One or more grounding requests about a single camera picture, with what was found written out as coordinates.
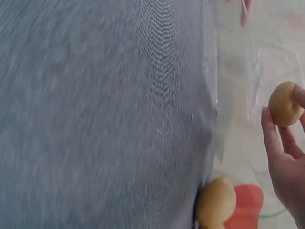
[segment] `yellow dough ball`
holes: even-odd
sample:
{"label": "yellow dough ball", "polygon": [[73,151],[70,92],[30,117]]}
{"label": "yellow dough ball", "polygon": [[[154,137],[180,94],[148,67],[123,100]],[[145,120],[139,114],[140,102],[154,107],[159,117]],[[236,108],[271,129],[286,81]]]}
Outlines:
{"label": "yellow dough ball", "polygon": [[280,84],[271,94],[268,107],[273,121],[280,127],[287,127],[300,119],[304,110],[294,100],[295,83],[288,81]]}
{"label": "yellow dough ball", "polygon": [[226,178],[219,178],[206,185],[199,193],[196,219],[207,228],[226,222],[236,206],[236,193]]}
{"label": "yellow dough ball", "polygon": [[217,226],[212,226],[212,227],[204,227],[203,229],[225,229],[224,225],[219,224]]}

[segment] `gray cloth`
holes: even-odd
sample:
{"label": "gray cloth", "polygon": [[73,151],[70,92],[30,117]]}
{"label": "gray cloth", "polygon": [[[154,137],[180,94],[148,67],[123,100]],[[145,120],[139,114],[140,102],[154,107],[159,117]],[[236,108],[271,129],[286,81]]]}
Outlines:
{"label": "gray cloth", "polygon": [[202,0],[0,0],[0,228],[189,229],[213,164]]}

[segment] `clear plastic bag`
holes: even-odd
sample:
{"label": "clear plastic bag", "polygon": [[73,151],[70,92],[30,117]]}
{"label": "clear plastic bag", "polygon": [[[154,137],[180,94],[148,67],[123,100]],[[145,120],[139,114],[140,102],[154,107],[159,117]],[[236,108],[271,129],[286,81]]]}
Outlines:
{"label": "clear plastic bag", "polygon": [[[280,83],[293,81],[305,86],[300,57],[282,40],[279,26],[272,21],[263,0],[255,0],[253,14],[245,28],[240,25],[244,2],[216,2],[220,35],[218,101],[221,142],[214,163],[214,178],[227,176],[236,186],[259,187],[264,202],[257,216],[258,228],[281,229],[280,220],[290,216],[272,187],[260,114],[262,106],[267,106],[271,93]],[[297,142],[305,148],[300,124],[293,125],[292,129]],[[289,224],[289,228],[294,226],[293,222]]]}

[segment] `round dough ball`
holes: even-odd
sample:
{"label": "round dough ball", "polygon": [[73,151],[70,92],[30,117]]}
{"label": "round dough ball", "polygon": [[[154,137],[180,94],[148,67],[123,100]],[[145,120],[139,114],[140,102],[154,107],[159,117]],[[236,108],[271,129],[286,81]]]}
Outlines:
{"label": "round dough ball", "polygon": [[204,227],[203,229],[225,229],[224,225],[219,224],[217,226],[212,226],[212,227]]}
{"label": "round dough ball", "polygon": [[219,178],[206,185],[199,193],[196,219],[207,228],[221,225],[233,214],[236,193],[226,178]]}
{"label": "round dough ball", "polygon": [[280,84],[271,94],[268,107],[273,121],[280,127],[294,124],[302,116],[304,109],[295,101],[295,83],[288,81]]}

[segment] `finger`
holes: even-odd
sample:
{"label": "finger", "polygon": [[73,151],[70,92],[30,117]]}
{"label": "finger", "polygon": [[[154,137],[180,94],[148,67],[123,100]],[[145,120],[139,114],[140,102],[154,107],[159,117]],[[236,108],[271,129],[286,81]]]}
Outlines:
{"label": "finger", "polygon": [[294,98],[296,102],[303,108],[305,108],[305,90],[298,85],[294,86]]}
{"label": "finger", "polygon": [[246,6],[246,11],[248,12],[248,16],[250,17],[252,14],[252,8],[253,8],[253,1],[254,0],[241,0],[242,1],[242,15],[240,18],[240,23],[242,26],[246,26],[248,23],[248,18],[247,18],[247,14],[244,10],[244,5],[243,5],[243,1],[245,3]]}
{"label": "finger", "polygon": [[302,128],[305,132],[305,112],[302,114],[302,116],[300,117],[300,123],[302,125]]}
{"label": "finger", "polygon": [[294,159],[304,156],[303,151],[295,142],[291,129],[289,127],[279,127],[278,130],[281,135],[284,152],[290,154]]}
{"label": "finger", "polygon": [[264,143],[269,162],[274,162],[283,154],[280,142],[277,137],[276,128],[273,123],[269,108],[262,109],[262,129],[264,134]]}

